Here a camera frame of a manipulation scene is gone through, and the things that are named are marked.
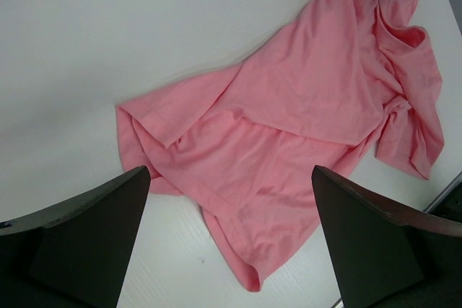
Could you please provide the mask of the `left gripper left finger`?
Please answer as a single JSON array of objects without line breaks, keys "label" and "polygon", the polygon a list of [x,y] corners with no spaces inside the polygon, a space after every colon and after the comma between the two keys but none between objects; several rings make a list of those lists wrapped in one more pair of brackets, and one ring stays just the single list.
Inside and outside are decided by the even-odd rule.
[{"label": "left gripper left finger", "polygon": [[2,307],[116,307],[149,192],[145,166],[1,223]]}]

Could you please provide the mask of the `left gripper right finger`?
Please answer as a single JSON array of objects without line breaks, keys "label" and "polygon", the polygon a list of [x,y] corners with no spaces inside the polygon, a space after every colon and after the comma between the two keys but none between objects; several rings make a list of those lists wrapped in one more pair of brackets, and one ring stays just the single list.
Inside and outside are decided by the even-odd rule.
[{"label": "left gripper right finger", "polygon": [[312,184],[344,307],[461,306],[461,185],[431,213],[326,167]]}]

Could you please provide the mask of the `pink t shirt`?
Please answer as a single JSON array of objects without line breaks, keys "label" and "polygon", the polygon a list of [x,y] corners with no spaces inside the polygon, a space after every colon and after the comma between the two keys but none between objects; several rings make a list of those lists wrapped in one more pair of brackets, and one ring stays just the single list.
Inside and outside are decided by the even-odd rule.
[{"label": "pink t shirt", "polygon": [[240,284],[260,291],[319,224],[317,165],[375,150],[428,179],[444,147],[442,77],[418,0],[311,0],[254,54],[116,108],[122,167],[202,209]]}]

